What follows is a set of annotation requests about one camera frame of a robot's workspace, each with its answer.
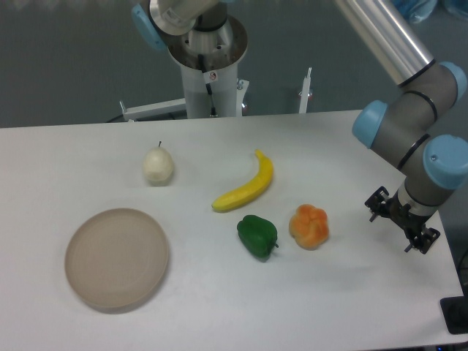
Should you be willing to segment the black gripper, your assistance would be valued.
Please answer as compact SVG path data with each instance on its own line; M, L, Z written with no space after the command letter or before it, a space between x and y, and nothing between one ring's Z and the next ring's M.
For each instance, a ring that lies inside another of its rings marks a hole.
M410 212L411 206L409 204L402 205L400 203L397 193L390 199L389 192L384 186L378 188L364 205L370 210L370 222L373 222L377 217L390 218L404 231L409 241L405 252L414 249L421 254L426 254L440 237L440 231L424 227L431 215L413 214Z

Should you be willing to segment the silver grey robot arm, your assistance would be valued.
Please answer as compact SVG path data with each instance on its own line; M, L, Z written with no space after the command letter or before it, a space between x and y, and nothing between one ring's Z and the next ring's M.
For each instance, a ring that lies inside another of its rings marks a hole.
M467 181L467 142L432 137L428 128L463 97L464 71L437 62L390 1L338 1L337 7L403 91L393 103L374 101L356 118L353 135L405 175L394 195L379 188L366 201L388 218L409 247L426 253L439 232L426 222ZM147 44L179 65L190 118L240 116L238 62L247 49L244 27L225 1L139 1L132 8Z

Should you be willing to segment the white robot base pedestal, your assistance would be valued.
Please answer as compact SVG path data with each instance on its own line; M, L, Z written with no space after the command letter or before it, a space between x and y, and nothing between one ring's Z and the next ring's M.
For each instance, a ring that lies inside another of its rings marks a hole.
M238 76L238 64L248 47L244 26L233 16L214 31L192 29L169 46L180 67L188 118L242 115L248 82Z

